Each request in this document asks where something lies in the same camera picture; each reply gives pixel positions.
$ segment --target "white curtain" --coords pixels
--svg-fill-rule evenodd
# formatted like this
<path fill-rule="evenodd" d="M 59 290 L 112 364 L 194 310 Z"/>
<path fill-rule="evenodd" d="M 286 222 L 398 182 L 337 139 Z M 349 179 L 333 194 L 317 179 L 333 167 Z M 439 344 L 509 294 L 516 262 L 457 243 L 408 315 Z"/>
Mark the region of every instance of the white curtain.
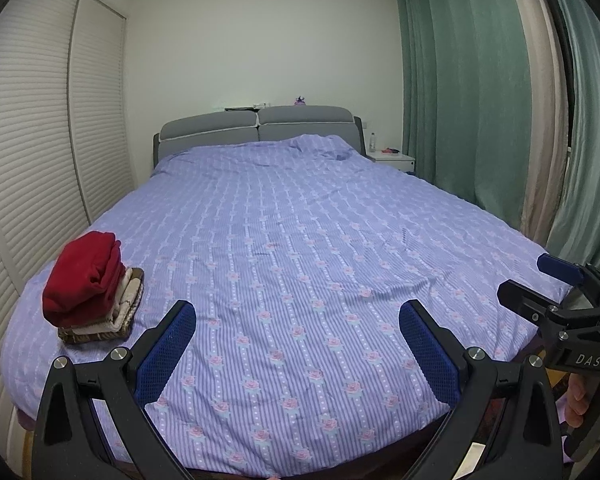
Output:
<path fill-rule="evenodd" d="M 531 75 L 531 144 L 520 231 L 545 245 L 560 202 L 567 161 L 564 65 L 545 0 L 516 0 Z"/>

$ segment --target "folded towel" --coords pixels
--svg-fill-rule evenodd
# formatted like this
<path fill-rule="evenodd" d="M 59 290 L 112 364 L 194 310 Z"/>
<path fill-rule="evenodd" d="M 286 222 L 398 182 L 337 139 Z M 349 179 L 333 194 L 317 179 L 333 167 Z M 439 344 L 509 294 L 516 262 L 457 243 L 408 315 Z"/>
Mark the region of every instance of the folded towel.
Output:
<path fill-rule="evenodd" d="M 132 269 L 132 278 L 122 293 L 119 312 L 110 320 L 109 316 L 98 323 L 71 328 L 59 328 L 58 337 L 66 344 L 81 344 L 90 341 L 104 341 L 109 339 L 126 339 L 131 334 L 132 323 L 136 310 L 140 305 L 144 284 L 142 269 Z"/>
<path fill-rule="evenodd" d="M 118 285 L 118 290 L 116 291 L 117 301 L 114 302 L 107 315 L 103 319 L 91 324 L 73 326 L 71 330 L 73 330 L 74 334 L 87 335 L 100 332 L 118 332 L 120 327 L 122 327 L 122 322 L 126 314 L 136 300 L 138 291 L 142 286 L 143 277 L 144 271 L 142 269 L 129 267 Z"/>
<path fill-rule="evenodd" d="M 102 318 L 113 305 L 124 272 L 115 234 L 91 231 L 69 242 L 42 292 L 45 319 L 65 328 Z"/>

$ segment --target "finger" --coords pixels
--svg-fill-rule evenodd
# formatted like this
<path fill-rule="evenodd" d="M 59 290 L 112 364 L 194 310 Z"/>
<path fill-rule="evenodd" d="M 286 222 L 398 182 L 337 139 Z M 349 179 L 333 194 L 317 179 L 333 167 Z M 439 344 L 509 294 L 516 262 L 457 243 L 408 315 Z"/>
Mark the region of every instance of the finger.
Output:
<path fill-rule="evenodd" d="M 578 374 L 571 374 L 569 376 L 569 390 L 573 394 L 576 400 L 584 398 L 587 390 L 584 386 L 584 378 Z"/>
<path fill-rule="evenodd" d="M 579 428 L 584 421 L 582 416 L 574 412 L 569 405 L 564 408 L 564 419 L 572 428 Z"/>
<path fill-rule="evenodd" d="M 576 399 L 571 389 L 567 390 L 567 404 L 578 415 L 584 415 L 589 409 L 589 399 L 587 397 Z"/>

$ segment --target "das logo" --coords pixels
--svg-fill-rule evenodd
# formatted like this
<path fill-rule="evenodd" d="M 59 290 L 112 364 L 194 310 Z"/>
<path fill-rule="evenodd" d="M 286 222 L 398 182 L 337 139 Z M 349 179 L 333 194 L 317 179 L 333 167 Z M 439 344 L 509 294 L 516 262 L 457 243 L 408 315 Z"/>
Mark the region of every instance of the das logo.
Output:
<path fill-rule="evenodd" d="M 587 356 L 584 354 L 580 354 L 580 355 L 578 355 L 578 358 L 576 359 L 575 363 L 580 366 L 589 366 L 589 367 L 596 368 L 596 367 L 600 366 L 600 357 L 594 357 L 593 355 Z"/>

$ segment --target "nightstand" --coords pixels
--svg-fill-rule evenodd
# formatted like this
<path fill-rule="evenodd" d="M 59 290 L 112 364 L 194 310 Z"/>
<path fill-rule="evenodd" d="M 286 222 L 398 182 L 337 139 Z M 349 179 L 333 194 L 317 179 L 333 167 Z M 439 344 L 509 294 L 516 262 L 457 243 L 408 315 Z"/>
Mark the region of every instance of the nightstand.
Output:
<path fill-rule="evenodd" d="M 403 155 L 401 153 L 383 153 L 383 152 L 366 152 L 366 156 L 375 162 L 380 164 L 386 164 L 393 166 L 396 170 L 403 171 L 404 173 L 413 173 L 416 167 L 416 159 L 409 155 Z"/>

